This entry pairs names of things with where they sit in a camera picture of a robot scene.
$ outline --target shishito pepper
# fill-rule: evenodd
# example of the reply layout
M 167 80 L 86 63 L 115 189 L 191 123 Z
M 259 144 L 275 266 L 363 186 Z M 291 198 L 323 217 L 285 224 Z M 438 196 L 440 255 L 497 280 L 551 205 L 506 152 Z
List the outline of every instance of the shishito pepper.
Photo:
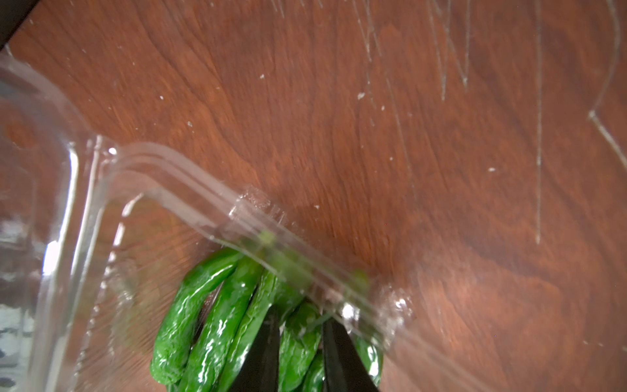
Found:
M 155 340 L 150 373 L 157 382 L 171 385 L 181 379 L 205 298 L 233 273 L 243 257 L 236 250 L 224 248 L 185 275 Z
M 298 392 L 321 392 L 324 384 L 324 357 L 322 351 L 313 357 L 309 370 Z
M 381 372 L 383 371 L 383 353 L 377 346 L 361 337 L 356 337 L 354 344 L 357 355 L 364 363 L 370 379 L 376 386 L 379 386 L 381 384 Z
M 320 327 L 307 332 L 307 326 L 319 316 L 318 308 L 304 302 L 285 323 L 279 348 L 279 392 L 298 388 L 320 344 Z
M 241 321 L 240 328 L 226 357 L 226 364 L 222 370 L 219 383 L 213 389 L 214 391 L 228 392 L 244 364 L 246 355 L 255 340 L 255 336 L 268 309 L 272 305 L 276 305 L 280 314 L 280 320 L 283 322 L 302 300 L 302 294 L 286 283 L 281 282 L 270 271 L 263 273 L 259 288 L 255 292 L 255 296 Z
M 200 338 L 189 354 L 179 392 L 207 392 L 218 380 L 262 270 L 256 261 L 244 257 L 224 281 Z

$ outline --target black tongs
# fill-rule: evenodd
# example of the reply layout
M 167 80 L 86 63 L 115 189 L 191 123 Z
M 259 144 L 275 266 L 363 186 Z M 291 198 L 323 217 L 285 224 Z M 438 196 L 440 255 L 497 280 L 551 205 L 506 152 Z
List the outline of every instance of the black tongs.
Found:
M 229 392 L 277 392 L 279 311 L 271 307 Z M 326 392 L 378 392 L 342 324 L 330 319 L 322 326 Z

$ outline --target green pepper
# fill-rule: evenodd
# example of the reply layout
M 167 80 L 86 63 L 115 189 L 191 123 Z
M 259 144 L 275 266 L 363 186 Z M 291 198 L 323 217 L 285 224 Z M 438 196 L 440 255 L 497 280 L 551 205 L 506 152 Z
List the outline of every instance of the green pepper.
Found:
M 242 257 L 240 252 L 224 248 L 185 275 L 155 340 L 150 373 L 158 383 L 170 385 L 181 379 L 203 302 L 233 273 Z
M 318 308 L 315 305 L 304 302 L 287 319 L 279 348 L 279 392 L 291 392 L 303 381 L 322 337 L 319 327 L 307 332 L 307 326 L 313 323 L 318 315 Z
M 273 304 L 277 305 L 282 323 L 302 300 L 302 294 L 279 281 L 270 271 L 263 273 L 259 288 L 255 292 L 255 296 L 241 321 L 240 328 L 229 349 L 226 364 L 222 370 L 217 388 L 213 389 L 214 391 L 228 392 L 244 364 L 246 355 L 255 340 L 255 336 L 261 327 L 263 319 L 266 317 L 268 309 Z
M 248 308 L 263 267 L 244 257 L 222 285 L 198 342 L 189 354 L 180 392 L 207 392 L 218 380 L 224 359 Z
M 361 359 L 372 382 L 379 386 L 383 371 L 383 353 L 379 348 L 361 337 L 356 337 L 355 350 Z
M 299 392 L 322 392 L 324 384 L 324 357 L 322 351 L 313 357 L 311 366 L 305 375 L 303 383 L 300 385 Z

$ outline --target scratch on table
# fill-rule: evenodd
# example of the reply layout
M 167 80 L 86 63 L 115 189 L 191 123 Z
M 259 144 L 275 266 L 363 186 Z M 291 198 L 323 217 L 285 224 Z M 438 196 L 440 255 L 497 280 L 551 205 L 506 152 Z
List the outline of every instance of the scratch on table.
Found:
M 435 2 L 435 0 L 431 0 L 433 1 L 434 6 L 436 7 L 436 14 L 438 15 L 438 19 L 440 20 L 440 23 L 443 25 L 444 27 L 444 21 L 442 21 L 442 10 L 440 9 L 440 7 L 438 6 L 438 4 Z M 447 18 L 450 17 L 450 10 L 448 11 L 447 14 Z M 431 13 L 429 14 L 429 18 L 433 18 L 433 12 L 431 11 Z M 435 27 L 432 28 L 432 32 L 434 35 L 434 40 L 437 40 L 437 38 L 435 38 Z M 447 48 L 450 48 L 450 50 L 453 52 L 453 55 L 455 57 L 455 66 L 457 67 L 457 72 L 460 74 L 460 79 L 461 79 L 461 83 L 464 86 L 465 90 L 468 90 L 468 68 L 469 68 L 469 59 L 470 59 L 470 0 L 466 0 L 466 48 L 465 48 L 465 64 L 464 64 L 464 69 L 462 69 L 461 67 L 461 63 L 460 63 L 460 59 L 459 56 L 457 55 L 457 48 L 455 47 L 455 44 L 453 42 L 453 38 L 451 38 L 451 34 L 450 31 L 447 32 L 446 35 L 446 43 L 447 43 Z
M 366 71 L 366 90 L 368 91 L 368 97 L 370 97 L 370 104 L 372 105 L 373 109 L 377 108 L 376 103 L 374 103 L 374 94 L 372 94 L 372 87 L 370 84 L 370 71 L 367 70 Z
M 370 56 L 370 42 L 366 38 L 366 32 L 364 32 L 364 25 L 361 23 L 361 18 L 359 17 L 359 11 L 357 10 L 357 3 L 355 0 L 352 0 L 353 8 L 355 9 L 355 15 L 357 16 L 357 24 L 359 25 L 359 31 L 361 31 L 361 36 L 364 39 L 364 46 L 366 47 L 366 55 L 368 56 L 368 61 L 372 63 L 372 57 Z
M 542 212 L 542 4 L 541 0 L 535 0 L 535 57 L 537 73 L 535 76 L 537 99 L 537 124 L 536 138 L 537 151 L 535 155 L 536 166 L 536 205 L 535 205 L 535 243 L 540 244 L 542 235 L 540 214 Z
M 277 1 L 278 1 L 278 8 L 281 11 L 281 17 L 285 19 L 285 13 L 283 12 L 283 0 L 277 0 Z
M 466 0 L 466 55 L 464 56 L 464 88 L 468 88 L 468 64 L 470 63 L 470 0 Z
M 379 53 L 379 57 L 383 57 L 381 54 L 381 47 L 379 46 L 379 38 L 377 38 L 377 31 L 374 29 L 374 21 L 372 20 L 372 13 L 370 12 L 370 0 L 362 0 L 362 4 L 364 5 L 364 9 L 366 10 L 366 21 L 368 22 L 368 42 L 370 42 L 370 35 L 374 40 L 374 47 Z
M 433 22 L 433 11 L 431 10 L 431 5 L 429 4 L 429 0 L 426 1 L 427 5 L 427 13 L 429 14 L 429 25 L 431 26 L 431 35 L 433 36 L 433 44 L 435 46 L 435 58 L 436 64 L 438 66 L 438 74 L 440 75 L 440 83 L 442 89 L 442 101 L 446 99 L 446 70 L 442 67 L 442 60 L 440 57 L 440 44 L 438 43 L 438 37 L 435 33 L 435 23 Z
M 369 34 L 368 34 L 368 41 L 370 38 L 370 32 L 372 32 L 372 38 L 374 40 L 374 46 L 375 49 L 377 51 L 377 54 L 379 55 L 380 59 L 383 59 L 383 50 L 379 44 L 379 39 L 377 38 L 377 32 L 376 29 L 374 28 L 374 21 L 372 20 L 372 14 L 370 12 L 370 0 L 362 0 L 362 4 L 364 5 L 364 8 L 366 10 L 366 18 L 367 18 L 367 22 L 368 22 L 368 27 L 369 27 Z M 355 15 L 357 16 L 357 20 L 359 21 L 359 12 L 357 11 L 357 5 L 355 3 L 355 0 L 353 0 L 353 6 L 355 8 Z M 370 56 L 370 51 L 369 51 L 369 45 L 367 46 L 367 54 L 368 54 L 368 60 L 372 61 L 372 58 Z M 392 110 L 394 111 L 394 118 L 396 119 L 396 130 L 398 132 L 398 136 L 399 139 L 401 140 L 401 147 L 403 149 L 403 157 L 405 158 L 405 162 L 406 162 L 406 167 L 407 167 L 407 172 L 409 174 L 409 180 L 410 180 L 410 184 L 411 184 L 411 191 L 413 193 L 414 196 L 414 201 L 418 202 L 418 194 L 416 193 L 416 183 L 414 180 L 414 171 L 411 168 L 411 161 L 409 160 L 409 152 L 407 151 L 407 143 L 405 142 L 405 134 L 403 132 L 403 127 L 401 125 L 401 118 L 398 114 L 398 106 L 396 105 L 396 97 L 394 96 L 394 90 L 392 89 L 392 84 L 390 83 L 390 78 L 387 75 L 387 70 L 385 66 L 382 66 L 383 69 L 383 77 L 386 80 L 386 85 L 387 85 L 387 90 L 389 92 L 390 95 L 390 100 L 392 102 Z M 385 106 L 382 105 L 381 106 L 381 110 L 385 110 Z
M 451 4 L 453 1 L 448 0 L 446 3 L 446 24 L 444 27 L 444 34 L 446 37 L 451 35 Z M 445 99 L 445 91 L 446 91 L 446 76 L 448 74 L 448 45 L 445 45 L 444 50 L 444 81 L 442 87 L 442 101 Z
M 605 126 L 603 125 L 601 120 L 599 120 L 599 117 L 597 117 L 595 112 L 593 111 L 590 112 L 588 117 L 590 121 L 592 121 L 593 124 L 596 126 L 596 128 L 601 133 L 601 135 L 605 138 L 606 142 L 608 142 L 609 146 L 612 147 L 612 150 L 614 150 L 614 152 L 618 156 L 618 159 L 620 159 L 625 170 L 627 170 L 627 157 L 625 157 L 625 154 L 623 150 L 621 149 L 621 146 L 618 145 L 618 143 L 616 142 L 612 134 L 610 134 L 608 129 L 605 128 Z
M 623 167 L 627 170 L 627 157 L 625 157 L 625 154 L 623 150 L 621 149 L 621 147 L 616 142 L 616 139 L 614 139 L 614 137 L 609 132 L 609 130 L 601 122 L 601 119 L 599 119 L 599 117 L 596 115 L 596 110 L 601 105 L 601 102 L 603 101 L 603 97 L 605 96 L 605 93 L 608 91 L 609 84 L 612 81 L 612 78 L 614 77 L 614 73 L 616 72 L 616 64 L 618 62 L 618 55 L 619 55 L 620 46 L 621 46 L 621 25 L 618 20 L 618 15 L 616 14 L 616 7 L 614 6 L 614 1 L 606 0 L 606 2 L 608 4 L 608 10 L 609 10 L 610 16 L 612 17 L 612 23 L 614 25 L 614 51 L 612 54 L 612 60 L 609 64 L 608 76 L 605 78 L 605 81 L 603 82 L 601 91 L 599 92 L 599 95 L 596 101 L 594 102 L 592 109 L 590 110 L 590 112 L 588 112 L 588 119 L 592 121 L 592 123 L 596 126 L 599 133 L 603 136 L 603 138 L 606 140 L 609 146 L 612 147 L 612 150 L 614 150 L 614 152 L 618 156 L 618 159 L 620 159 L 621 163 L 623 164 Z
M 440 334 L 442 335 L 442 339 L 448 340 L 446 338 L 446 334 L 444 333 L 444 322 L 442 319 L 442 308 L 438 305 L 438 324 L 440 325 Z

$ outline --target wooden table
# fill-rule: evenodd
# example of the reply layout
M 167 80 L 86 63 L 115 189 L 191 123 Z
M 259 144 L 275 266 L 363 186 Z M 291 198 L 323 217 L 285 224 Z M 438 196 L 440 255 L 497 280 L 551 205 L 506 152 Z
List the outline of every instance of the wooden table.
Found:
M 616 0 L 42 0 L 10 49 L 352 248 L 497 389 L 624 391 L 625 29 Z

